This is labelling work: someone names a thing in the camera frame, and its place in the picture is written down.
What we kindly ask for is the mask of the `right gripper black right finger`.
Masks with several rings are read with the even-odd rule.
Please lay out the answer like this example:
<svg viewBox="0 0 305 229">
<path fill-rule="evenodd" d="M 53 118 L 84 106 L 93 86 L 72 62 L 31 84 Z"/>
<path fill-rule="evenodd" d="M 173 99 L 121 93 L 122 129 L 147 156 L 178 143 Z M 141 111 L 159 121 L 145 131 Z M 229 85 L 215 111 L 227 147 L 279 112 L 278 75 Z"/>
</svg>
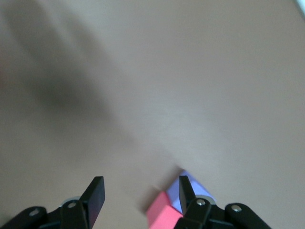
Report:
<svg viewBox="0 0 305 229">
<path fill-rule="evenodd" d="M 177 229 L 270 229 L 251 208 L 231 203 L 219 208 L 209 196 L 197 196 L 188 176 L 179 176 L 179 200 L 183 216 Z"/>
</svg>

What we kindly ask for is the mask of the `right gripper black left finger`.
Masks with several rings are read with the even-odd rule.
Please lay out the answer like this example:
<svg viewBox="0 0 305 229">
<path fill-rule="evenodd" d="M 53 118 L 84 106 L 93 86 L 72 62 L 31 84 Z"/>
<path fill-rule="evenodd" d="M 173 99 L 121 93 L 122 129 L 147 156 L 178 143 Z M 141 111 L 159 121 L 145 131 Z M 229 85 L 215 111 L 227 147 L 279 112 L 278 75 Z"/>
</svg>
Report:
<svg viewBox="0 0 305 229">
<path fill-rule="evenodd" d="M 95 177 L 79 199 L 66 201 L 52 212 L 45 207 L 24 209 L 2 229 L 91 229 L 105 202 L 104 177 Z"/>
</svg>

